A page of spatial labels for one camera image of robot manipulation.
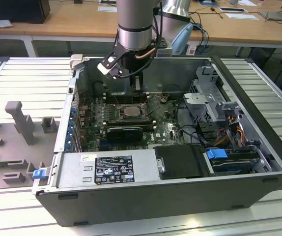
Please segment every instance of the floor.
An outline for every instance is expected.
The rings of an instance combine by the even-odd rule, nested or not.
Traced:
[[[63,41],[35,41],[34,43],[40,57],[67,57],[67,44]],[[112,43],[100,42],[71,42],[74,54],[86,54],[90,56],[103,56],[109,52],[113,46]],[[209,46],[205,49],[204,55],[218,55],[222,58],[235,58],[236,47]],[[251,48],[245,48],[241,58],[248,57]],[[27,57],[24,44],[20,40],[2,40],[0,39],[0,57]],[[262,68],[263,71],[274,80],[282,69],[282,49],[276,49],[268,62]],[[282,74],[277,85],[282,84]]]

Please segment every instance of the circuit board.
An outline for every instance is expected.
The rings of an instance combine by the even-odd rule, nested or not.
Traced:
[[[139,104],[108,104],[106,99],[96,98],[88,106],[83,125],[84,151],[152,149],[160,145],[185,144],[175,124],[175,110],[175,102],[161,94]],[[106,132],[112,125],[142,127],[142,139],[137,142],[111,142]]]

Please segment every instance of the black plastic cover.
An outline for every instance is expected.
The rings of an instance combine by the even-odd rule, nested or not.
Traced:
[[[162,159],[165,172],[161,179],[199,178],[210,176],[200,145],[157,146],[154,148],[157,159]]]

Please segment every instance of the blue cable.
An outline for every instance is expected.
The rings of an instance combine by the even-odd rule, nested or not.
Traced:
[[[202,53],[203,53],[203,51],[205,50],[205,48],[206,48],[206,40],[207,40],[207,36],[206,36],[206,33],[205,33],[205,30],[201,27],[201,26],[199,26],[199,25],[197,25],[197,24],[195,24],[195,23],[192,23],[193,25],[194,25],[194,27],[197,27],[202,33],[203,33],[203,37],[204,37],[204,47],[203,47],[203,49],[202,49],[202,51],[201,51],[201,54],[200,55],[202,55]]]

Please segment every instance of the desk leg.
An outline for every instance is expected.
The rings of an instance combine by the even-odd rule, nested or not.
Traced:
[[[71,47],[71,42],[70,41],[67,41],[67,50],[68,50],[68,55],[69,56],[72,56],[72,47]]]
[[[235,56],[240,57],[243,50],[244,50],[244,47],[238,47]]]
[[[23,42],[30,58],[38,57],[37,51],[34,48],[32,36],[24,35]]]

